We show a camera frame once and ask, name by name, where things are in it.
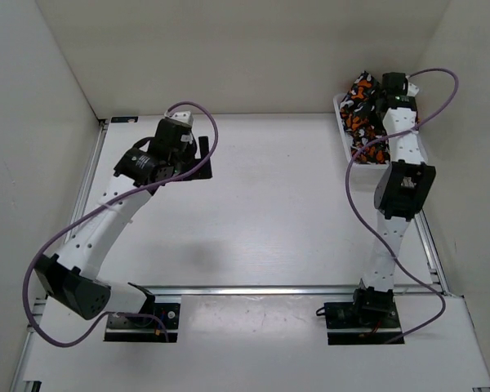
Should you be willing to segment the orange camouflage shorts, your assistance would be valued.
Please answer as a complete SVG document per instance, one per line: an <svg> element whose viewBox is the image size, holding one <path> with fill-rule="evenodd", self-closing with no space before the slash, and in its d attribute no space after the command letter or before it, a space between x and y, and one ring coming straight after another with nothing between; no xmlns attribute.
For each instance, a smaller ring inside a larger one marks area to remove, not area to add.
<svg viewBox="0 0 490 392"><path fill-rule="evenodd" d="M347 133L353 138L357 151L386 135L376 115L376 98L379 92L380 83L364 70L354 80L342 101L341 118L345 121Z"/></svg>

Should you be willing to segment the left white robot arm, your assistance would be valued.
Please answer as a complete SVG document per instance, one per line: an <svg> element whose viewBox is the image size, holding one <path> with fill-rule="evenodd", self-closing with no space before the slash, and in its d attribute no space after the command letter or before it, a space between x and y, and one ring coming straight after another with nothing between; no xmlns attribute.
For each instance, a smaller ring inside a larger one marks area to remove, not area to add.
<svg viewBox="0 0 490 392"><path fill-rule="evenodd" d="M194 138L189 111L168 114L154 136L136 142L114 167L98 203L102 211L82 224L52 256L41 256L34 270L47 294L85 320L103 311L126 313L137 327L152 323L155 308L149 291L134 283L99 279L110 248L132 217L154 195L145 189L191 170L207 156L208 138Z"/></svg>

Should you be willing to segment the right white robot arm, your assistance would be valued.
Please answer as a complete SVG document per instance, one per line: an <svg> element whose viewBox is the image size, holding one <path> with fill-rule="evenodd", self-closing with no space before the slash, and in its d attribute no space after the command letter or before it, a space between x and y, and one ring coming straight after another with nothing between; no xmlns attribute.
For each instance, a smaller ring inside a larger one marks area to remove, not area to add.
<svg viewBox="0 0 490 392"><path fill-rule="evenodd" d="M403 73L385 73L382 77L376 114L389 137L390 163L374 193L377 236L350 307L351 318L363 327L381 324L392 312L395 257L436 174L427 164L414 130L417 93L418 88Z"/></svg>

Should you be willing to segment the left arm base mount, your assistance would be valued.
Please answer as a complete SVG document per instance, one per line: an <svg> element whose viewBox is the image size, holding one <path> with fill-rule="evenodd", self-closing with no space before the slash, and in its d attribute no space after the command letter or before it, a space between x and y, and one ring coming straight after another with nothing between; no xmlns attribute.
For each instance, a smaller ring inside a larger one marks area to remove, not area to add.
<svg viewBox="0 0 490 392"><path fill-rule="evenodd" d="M120 316L107 318L104 341L119 343L177 343L180 324L180 298L156 296L149 290L130 283L145 294L138 314L154 316Z"/></svg>

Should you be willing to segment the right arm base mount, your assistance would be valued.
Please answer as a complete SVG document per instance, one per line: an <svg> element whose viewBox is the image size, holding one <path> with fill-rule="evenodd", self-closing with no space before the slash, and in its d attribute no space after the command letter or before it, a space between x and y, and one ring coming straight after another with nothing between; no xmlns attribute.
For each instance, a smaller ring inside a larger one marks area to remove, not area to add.
<svg viewBox="0 0 490 392"><path fill-rule="evenodd" d="M326 302L315 315L325 319L329 345L405 343L392 290L358 287L351 300Z"/></svg>

